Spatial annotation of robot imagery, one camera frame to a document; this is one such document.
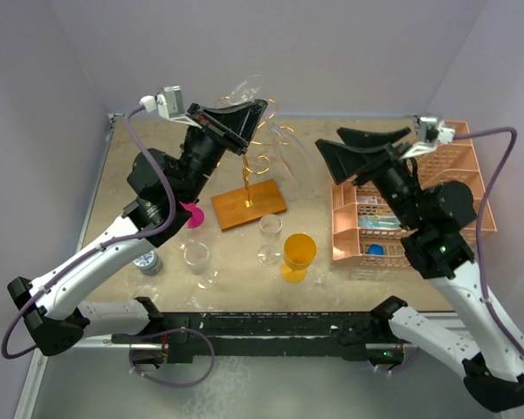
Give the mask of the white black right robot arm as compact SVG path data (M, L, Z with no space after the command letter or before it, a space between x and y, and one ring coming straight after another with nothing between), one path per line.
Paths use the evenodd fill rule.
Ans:
M475 205L470 188L459 181L423 188L416 159L457 133L438 123L415 143L406 129L369 133L339 128L338 141L319 139L335 183L372 183L400 226L410 266L451 304L469 332L461 337L428 320L405 301L391 297L377 306L372 334L380 341L406 340L443 362L468 393L494 413L524 405L524 334L490 290L481 244L469 245L461 231L480 224L485 208Z

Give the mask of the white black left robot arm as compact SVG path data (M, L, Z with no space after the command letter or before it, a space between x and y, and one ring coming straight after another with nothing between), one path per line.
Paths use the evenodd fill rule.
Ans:
M243 155L268 107L250 99L213 108L196 103L177 116L187 129L177 157L146 148L131 119L152 112L158 99L147 96L124 116L139 154L127 182L135 199L90 244L46 274L14 278L7 286L18 312L8 325L1 352L8 350L14 327L23 322L34 348L45 356L61 354L84 338L114 333L152 342L162 333L162 315L149 298L126 303L91 303L88 295L121 268L169 241L189 221L187 205L196 203L225 153Z

